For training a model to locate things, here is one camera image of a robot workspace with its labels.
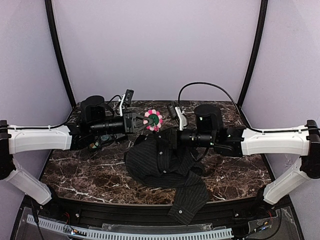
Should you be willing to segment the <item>orange green round brooch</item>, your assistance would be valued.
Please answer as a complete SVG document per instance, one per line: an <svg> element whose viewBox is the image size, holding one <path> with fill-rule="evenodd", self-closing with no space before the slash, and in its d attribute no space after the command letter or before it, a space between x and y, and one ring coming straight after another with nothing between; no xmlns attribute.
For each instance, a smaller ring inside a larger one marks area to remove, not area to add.
<svg viewBox="0 0 320 240"><path fill-rule="evenodd" d="M98 142L92 143L92 144L89 145L89 147L90 147L91 149L96 149L96 148L99 147L99 143L98 143Z"/></svg>

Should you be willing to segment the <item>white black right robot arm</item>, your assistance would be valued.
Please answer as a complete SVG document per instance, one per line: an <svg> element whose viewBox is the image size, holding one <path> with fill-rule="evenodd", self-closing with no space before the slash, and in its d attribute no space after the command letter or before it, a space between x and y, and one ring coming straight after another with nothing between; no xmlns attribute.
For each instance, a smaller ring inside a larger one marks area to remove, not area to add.
<svg viewBox="0 0 320 240"><path fill-rule="evenodd" d="M179 127L169 134L172 149L182 145L212 148L216 154L226 157L298 155L293 166L262 188L257 196L260 201L274 205L302 183L320 177L320 130L314 120L292 128L225 128L220 108L202 104L194 109L196 128L188 129L181 109L173 104L167 108L171 118L179 122Z"/></svg>

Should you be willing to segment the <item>pink white beaded brooch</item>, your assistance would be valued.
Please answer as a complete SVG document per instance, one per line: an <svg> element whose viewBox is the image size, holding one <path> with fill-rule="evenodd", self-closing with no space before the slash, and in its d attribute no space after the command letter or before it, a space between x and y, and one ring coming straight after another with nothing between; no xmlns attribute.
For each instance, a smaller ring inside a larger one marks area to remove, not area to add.
<svg viewBox="0 0 320 240"><path fill-rule="evenodd" d="M145 128L152 132L159 132L163 123L163 116L158 110L149 109L144 113L144 117L147 119L143 120Z"/></svg>

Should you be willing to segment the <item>black pinstriped garment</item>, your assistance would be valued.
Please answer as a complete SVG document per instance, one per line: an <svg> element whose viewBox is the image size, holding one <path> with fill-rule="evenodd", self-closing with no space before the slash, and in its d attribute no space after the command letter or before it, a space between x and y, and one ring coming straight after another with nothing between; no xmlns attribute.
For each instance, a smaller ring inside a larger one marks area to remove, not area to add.
<svg viewBox="0 0 320 240"><path fill-rule="evenodd" d="M204 166L195 162L199 154L192 147L169 147L171 129L140 135L124 154L129 175L137 182L153 188L175 189L168 216L189 225L210 196L202 180Z"/></svg>

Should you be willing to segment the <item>teal round button brooch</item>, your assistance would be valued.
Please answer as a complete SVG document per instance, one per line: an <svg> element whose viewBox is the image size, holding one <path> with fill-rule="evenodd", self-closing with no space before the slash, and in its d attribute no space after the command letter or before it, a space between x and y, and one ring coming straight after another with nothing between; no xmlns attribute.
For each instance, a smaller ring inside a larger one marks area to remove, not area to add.
<svg viewBox="0 0 320 240"><path fill-rule="evenodd" d="M100 137L100 140L103 141L103 142L107 142L111 139L111 137L109 135L102 135Z"/></svg>

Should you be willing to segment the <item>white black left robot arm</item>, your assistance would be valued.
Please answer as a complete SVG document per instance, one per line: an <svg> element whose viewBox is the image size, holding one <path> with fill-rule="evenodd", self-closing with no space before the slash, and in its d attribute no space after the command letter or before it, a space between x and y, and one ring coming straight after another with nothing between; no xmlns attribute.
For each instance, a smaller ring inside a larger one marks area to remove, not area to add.
<svg viewBox="0 0 320 240"><path fill-rule="evenodd" d="M0 122L0 178L44 206L53 198L51 189L27 172L15 159L21 152L38 150L81 150L103 135L134 134L152 128L159 119L147 115L114 110L100 95L80 103L80 120L55 126L16 126Z"/></svg>

